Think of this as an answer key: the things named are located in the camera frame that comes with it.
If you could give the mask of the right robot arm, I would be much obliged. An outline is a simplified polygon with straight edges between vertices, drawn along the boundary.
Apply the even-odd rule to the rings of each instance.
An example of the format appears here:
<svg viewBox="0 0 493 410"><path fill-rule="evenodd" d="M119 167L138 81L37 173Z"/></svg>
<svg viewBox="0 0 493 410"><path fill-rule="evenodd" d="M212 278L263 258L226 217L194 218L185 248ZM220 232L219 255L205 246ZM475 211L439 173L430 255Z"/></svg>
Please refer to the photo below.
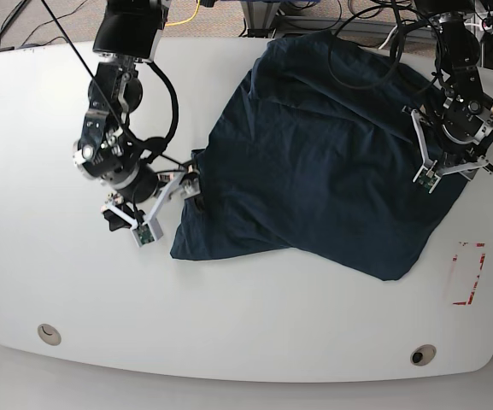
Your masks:
<svg viewBox="0 0 493 410"><path fill-rule="evenodd" d="M91 74L88 99L74 165L88 178L108 184L113 193L101 213L111 231L129 230L144 245L162 235L157 220L173 194L199 195L199 171L193 160L174 161L170 170L155 171L177 131L179 101L168 76L154 56L167 23L168 1L109 1L93 44L103 57ZM137 66L147 65L165 85L171 123L162 137L140 139L130 128L130 115L142 102Z"/></svg>

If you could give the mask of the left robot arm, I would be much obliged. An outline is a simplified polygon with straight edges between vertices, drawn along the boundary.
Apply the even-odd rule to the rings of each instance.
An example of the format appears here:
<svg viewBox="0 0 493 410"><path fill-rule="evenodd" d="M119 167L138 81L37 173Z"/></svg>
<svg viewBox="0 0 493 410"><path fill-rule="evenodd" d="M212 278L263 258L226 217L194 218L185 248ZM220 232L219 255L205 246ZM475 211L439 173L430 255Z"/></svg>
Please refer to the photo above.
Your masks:
<svg viewBox="0 0 493 410"><path fill-rule="evenodd" d="M486 157L493 144L493 98L484 93L480 45L465 23L475 11L472 2L416 1L414 7L437 39L435 78L442 103L410 111L422 160L414 181L434 191L444 176L472 180L480 168L493 172Z"/></svg>

